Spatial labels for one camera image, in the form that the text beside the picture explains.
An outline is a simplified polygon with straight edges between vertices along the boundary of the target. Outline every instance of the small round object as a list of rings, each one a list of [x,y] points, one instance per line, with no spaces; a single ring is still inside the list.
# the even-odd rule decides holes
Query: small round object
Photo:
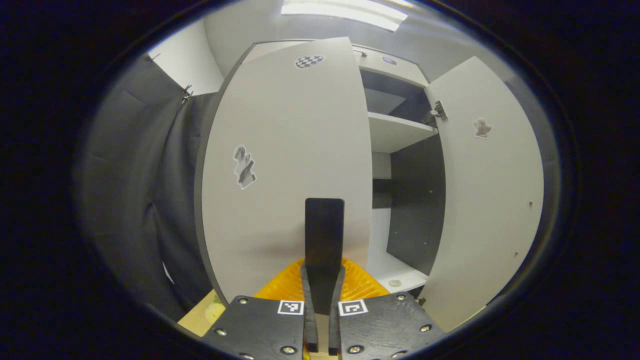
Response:
[[[352,347],[349,348],[349,354],[359,354],[362,351],[364,351],[364,347],[361,347],[360,345],[353,345]]]
[[[291,354],[295,354],[297,350],[294,347],[282,347],[280,351],[283,354],[291,355]]]

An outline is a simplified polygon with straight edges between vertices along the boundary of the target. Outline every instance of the shelf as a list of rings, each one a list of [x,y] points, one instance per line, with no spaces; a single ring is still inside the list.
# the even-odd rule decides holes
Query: shelf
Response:
[[[371,151],[388,154],[438,133],[431,126],[372,112],[369,112],[369,131]]]
[[[419,288],[427,281],[427,275],[387,252],[390,219],[391,209],[373,209],[371,213],[371,238],[366,270],[391,293]],[[391,286],[389,282],[393,280],[399,281],[399,286]]]

